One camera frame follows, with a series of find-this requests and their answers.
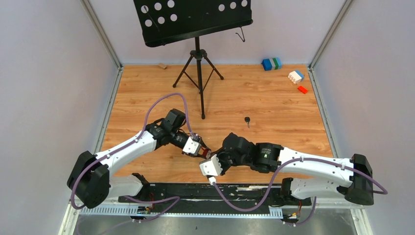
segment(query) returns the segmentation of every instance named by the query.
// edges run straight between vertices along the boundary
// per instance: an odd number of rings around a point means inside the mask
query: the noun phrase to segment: wooden floor
[[[180,92],[188,103],[192,130],[203,137],[205,143],[216,150],[230,133],[256,142],[281,144],[291,149],[331,157],[332,153],[320,112],[305,66],[284,65],[281,70],[264,71],[261,65],[218,65],[224,76],[214,74],[205,89],[206,119],[200,117],[200,97],[197,88],[183,76],[176,88],[172,84],[183,66],[126,66],[111,113],[102,149],[125,141],[142,129],[149,107],[163,95]],[[300,70],[305,79],[301,85],[309,90],[297,90],[287,75]],[[211,69],[203,66],[204,81]],[[196,80],[195,66],[187,72]],[[149,122],[164,118],[176,108],[184,111],[180,97],[173,96],[160,102],[150,114]],[[251,118],[250,128],[244,117]],[[149,182],[203,182],[199,169],[201,158],[181,154],[173,145],[164,146],[141,156],[115,175],[126,176],[133,172],[144,175]],[[275,182],[285,177],[281,174]],[[217,177],[219,183],[267,183],[271,174],[260,174],[246,166],[233,167],[226,175]]]

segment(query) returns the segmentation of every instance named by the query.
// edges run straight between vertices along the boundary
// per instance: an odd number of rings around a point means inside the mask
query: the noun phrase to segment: tripod leg
[[[189,60],[187,61],[186,65],[184,66],[182,72],[180,73],[179,77],[176,79],[176,82],[173,84],[173,88],[176,87],[177,83],[179,82],[180,78],[182,77],[183,73],[186,71],[187,66],[189,66],[190,61],[192,61],[193,55],[190,55]]]
[[[205,104],[203,102],[202,66],[200,64],[200,60],[198,60],[196,64],[197,64],[197,80],[199,82],[200,103],[202,105],[202,119],[205,119]]]
[[[204,58],[210,64],[210,66],[212,66],[212,69],[215,70],[215,72],[219,75],[221,80],[223,80],[223,76],[219,73],[219,71],[216,69],[215,65],[212,64],[212,62],[209,60],[209,58],[207,56],[205,56]]]

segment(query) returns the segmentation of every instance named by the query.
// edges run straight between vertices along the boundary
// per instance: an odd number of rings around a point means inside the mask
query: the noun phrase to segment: white toy brick
[[[304,80],[304,75],[300,71],[296,70],[296,71],[292,71],[291,73],[289,73],[288,78],[294,84],[297,84],[297,83],[301,82],[302,80]]]

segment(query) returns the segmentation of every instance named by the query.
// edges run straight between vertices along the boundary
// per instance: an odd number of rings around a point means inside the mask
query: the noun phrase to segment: perforated metal strip
[[[100,205],[93,209],[83,208],[80,215],[145,215],[155,216],[158,213],[145,214],[138,210],[137,205]],[[201,218],[260,218],[260,219],[281,219],[281,208],[270,208],[269,214],[217,214],[217,213],[165,213],[164,217],[201,217]]]

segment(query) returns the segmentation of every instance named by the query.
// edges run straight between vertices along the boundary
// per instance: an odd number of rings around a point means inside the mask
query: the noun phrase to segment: gray floor
[[[310,210],[301,211],[302,218]],[[125,221],[125,216],[85,215],[80,217],[81,235],[98,235]],[[356,235],[350,210],[317,209],[305,225],[290,227],[274,219],[161,217],[147,223],[127,223],[106,235]]]

